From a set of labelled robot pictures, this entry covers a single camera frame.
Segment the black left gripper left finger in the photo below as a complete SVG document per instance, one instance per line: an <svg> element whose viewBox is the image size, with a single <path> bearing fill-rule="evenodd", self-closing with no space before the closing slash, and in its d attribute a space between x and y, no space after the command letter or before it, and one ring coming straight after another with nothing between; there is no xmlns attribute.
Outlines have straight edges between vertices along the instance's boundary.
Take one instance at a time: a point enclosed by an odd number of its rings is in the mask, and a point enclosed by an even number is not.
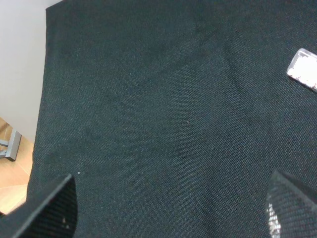
<svg viewBox="0 0 317 238"><path fill-rule="evenodd" d="M62 175L0 218L2 238L71 238L78 219L75 178Z"/></svg>

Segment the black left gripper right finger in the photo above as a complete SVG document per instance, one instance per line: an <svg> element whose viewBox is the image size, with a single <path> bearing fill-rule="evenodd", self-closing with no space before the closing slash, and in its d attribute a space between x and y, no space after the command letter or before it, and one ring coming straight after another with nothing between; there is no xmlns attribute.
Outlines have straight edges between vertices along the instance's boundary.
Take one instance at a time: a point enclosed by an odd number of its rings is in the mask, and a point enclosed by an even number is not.
<svg viewBox="0 0 317 238"><path fill-rule="evenodd" d="M317 236L317 191L290 173L271 176L265 213L271 238Z"/></svg>

